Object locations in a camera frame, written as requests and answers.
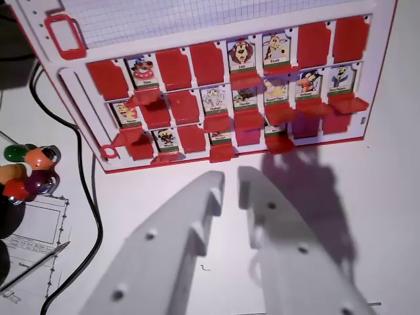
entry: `cartoon character picture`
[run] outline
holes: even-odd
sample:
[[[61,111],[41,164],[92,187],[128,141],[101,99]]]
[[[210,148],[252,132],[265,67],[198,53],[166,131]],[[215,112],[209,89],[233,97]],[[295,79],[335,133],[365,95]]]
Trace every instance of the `cartoon character picture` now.
[[[289,84],[278,77],[264,80],[264,105],[286,102]]]
[[[158,80],[155,78],[153,62],[147,60],[148,57],[139,56],[135,59],[127,60],[127,65],[131,71],[131,76],[136,87],[158,86]]]
[[[344,82],[347,79],[347,67],[340,67],[337,69],[337,73],[333,75],[333,78],[331,80],[334,83],[334,87],[338,87],[341,82]]]
[[[111,103],[110,106],[120,127],[142,125],[139,107],[127,108],[123,102]]]
[[[262,38],[262,57],[264,68],[279,66],[289,62],[290,39],[285,33],[264,35]]]
[[[222,133],[216,131],[215,133],[210,133],[210,137],[212,138],[216,138],[216,137],[220,137],[222,135]]]
[[[161,129],[153,131],[159,151],[173,151],[178,150],[178,144],[175,136],[170,129]]]
[[[257,88],[232,91],[232,94],[235,110],[257,107]]]
[[[228,43],[229,65],[231,73],[255,69],[255,55],[253,45],[239,39]]]
[[[328,95],[337,93],[350,93],[353,90],[356,70],[351,66],[332,68],[331,79],[328,84]]]
[[[317,70],[303,72],[296,82],[296,98],[319,97],[322,76]]]
[[[203,100],[203,107],[206,114],[217,114],[226,112],[226,105],[224,103],[225,93],[220,87],[211,87],[209,89],[201,90],[201,99]]]

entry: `screw hole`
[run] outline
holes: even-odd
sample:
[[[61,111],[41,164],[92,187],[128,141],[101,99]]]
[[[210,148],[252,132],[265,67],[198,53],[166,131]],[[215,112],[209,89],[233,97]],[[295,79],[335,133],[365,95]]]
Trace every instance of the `screw hole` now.
[[[149,232],[146,233],[145,238],[148,241],[152,241],[156,238],[157,234],[158,233],[156,232],[156,230],[151,229],[151,230],[149,230]]]
[[[353,312],[349,310],[347,307],[341,309],[341,314],[343,315],[353,315]]]
[[[124,297],[124,292],[123,290],[115,290],[112,293],[112,300],[116,301],[120,301],[122,298]]]
[[[297,250],[301,253],[301,254],[304,254],[304,255],[306,255],[309,251],[308,251],[308,249],[305,247],[305,246],[299,246],[298,248],[297,248]]]

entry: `colored game piece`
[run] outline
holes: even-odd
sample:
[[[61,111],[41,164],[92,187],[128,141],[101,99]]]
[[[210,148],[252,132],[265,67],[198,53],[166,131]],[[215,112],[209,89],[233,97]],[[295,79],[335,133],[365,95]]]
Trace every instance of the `colored game piece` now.
[[[33,171],[31,176],[25,179],[24,187],[27,192],[39,195],[48,194],[56,185],[55,174],[52,171]]]
[[[9,162],[25,162],[25,155],[29,152],[27,146],[23,144],[12,144],[7,146],[4,151],[4,157]]]
[[[51,147],[42,147],[30,150],[25,156],[25,162],[32,170],[50,169],[54,166],[58,154]]]
[[[3,195],[9,197],[9,201],[13,205],[18,205],[25,201],[30,196],[30,193],[25,189],[23,179],[12,178],[6,183]]]

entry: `printed name label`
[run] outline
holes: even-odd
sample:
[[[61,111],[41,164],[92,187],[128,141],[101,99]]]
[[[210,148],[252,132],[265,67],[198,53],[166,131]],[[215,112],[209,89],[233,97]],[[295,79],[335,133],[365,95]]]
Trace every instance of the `printed name label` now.
[[[213,140],[213,141],[224,140],[224,139],[229,139],[229,137],[228,136],[216,136],[214,138],[211,138],[211,140]]]
[[[207,107],[205,109],[206,112],[214,112],[215,110],[224,110],[226,106],[215,106],[215,107]]]
[[[246,69],[246,68],[252,68],[254,66],[253,62],[248,62],[246,64],[235,64],[232,67],[230,67],[231,70],[239,70],[239,69]]]
[[[332,87],[330,89],[328,89],[328,92],[338,92],[338,91],[344,91],[344,90],[348,90],[350,89],[350,87],[347,85],[345,87]]]
[[[248,100],[245,102],[239,102],[239,103],[234,103],[235,107],[241,107],[241,106],[249,106],[249,105],[255,105],[257,102],[255,102],[254,100]]]
[[[317,92],[316,91],[303,92],[303,93],[299,93],[297,97],[304,97],[304,96],[309,96],[309,95],[317,95]]]
[[[147,85],[147,84],[152,84],[152,83],[157,83],[158,79],[150,79],[150,80],[139,80],[137,78],[136,79],[136,83],[137,85]]]
[[[285,61],[287,61],[287,57],[279,57],[275,59],[264,60],[264,64],[277,64],[279,62],[285,62]]]
[[[285,100],[287,96],[275,96],[275,97],[267,97],[264,101],[265,102],[275,102],[277,100]]]
[[[280,133],[285,131],[283,127],[267,126],[265,127],[265,133]]]

